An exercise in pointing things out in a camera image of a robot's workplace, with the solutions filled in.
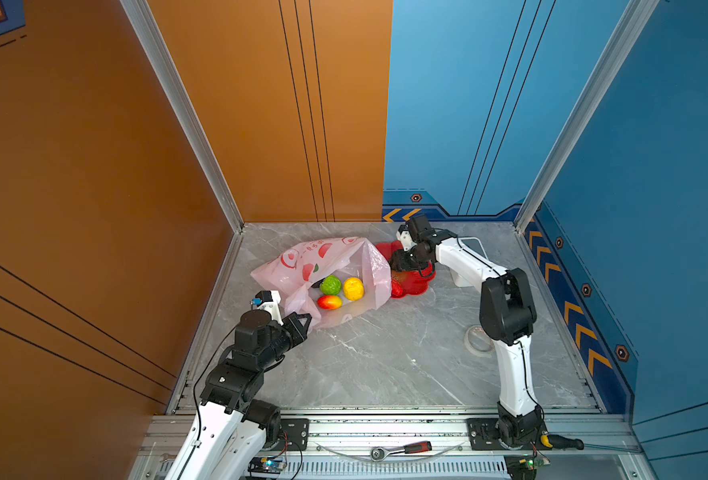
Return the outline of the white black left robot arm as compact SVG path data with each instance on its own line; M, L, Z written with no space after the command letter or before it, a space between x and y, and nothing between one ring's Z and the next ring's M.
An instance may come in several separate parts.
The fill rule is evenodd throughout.
M255 397L265 373L308 337L312 316L275 320L260 309L244 313L228 354L209 371L195 419L169 479L238 479L280 428L278 406Z

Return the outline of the green bumpy fruit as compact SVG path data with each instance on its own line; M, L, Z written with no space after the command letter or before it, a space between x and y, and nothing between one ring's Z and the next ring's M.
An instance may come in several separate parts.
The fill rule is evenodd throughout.
M340 294L342 288L343 282L335 275L325 277L319 285L319 290L325 296L337 296Z

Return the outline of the yellow lemon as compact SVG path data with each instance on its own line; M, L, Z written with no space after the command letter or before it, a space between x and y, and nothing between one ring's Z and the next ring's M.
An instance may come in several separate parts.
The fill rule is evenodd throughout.
M345 298L351 302L361 300L365 295L364 283L356 277L348 278L343 283L342 290Z

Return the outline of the pink plastic bag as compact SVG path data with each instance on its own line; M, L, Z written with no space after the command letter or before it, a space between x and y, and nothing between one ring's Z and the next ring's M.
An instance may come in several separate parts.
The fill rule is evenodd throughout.
M323 296L321 281L335 275L342 282L356 277L363 281L365 295L351 302L340 292L343 306L325 311L317 300ZM391 268L369 240L362 237L326 238L299 243L286 249L251 272L264 290L277 290L285 312L308 313L312 331L341 325L370 310L382 307L391 298Z

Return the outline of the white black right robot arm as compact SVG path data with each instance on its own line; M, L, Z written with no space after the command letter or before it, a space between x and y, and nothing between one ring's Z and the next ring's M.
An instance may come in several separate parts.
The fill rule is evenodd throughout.
M457 234L437 230L423 217L401 225L396 238L401 248L392 254L393 270L422 273L443 265L457 286L479 292L479 323L496 353L501 382L498 439L510 449L533 446L546 428L532 380L530 349L537 312L526 272L494 263Z

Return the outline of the red yellow mango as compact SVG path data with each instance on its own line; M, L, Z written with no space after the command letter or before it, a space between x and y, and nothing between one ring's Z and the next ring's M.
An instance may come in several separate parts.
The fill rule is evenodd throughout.
M317 300L317 305L325 311L337 310L343 306L343 300L337 295L323 295Z

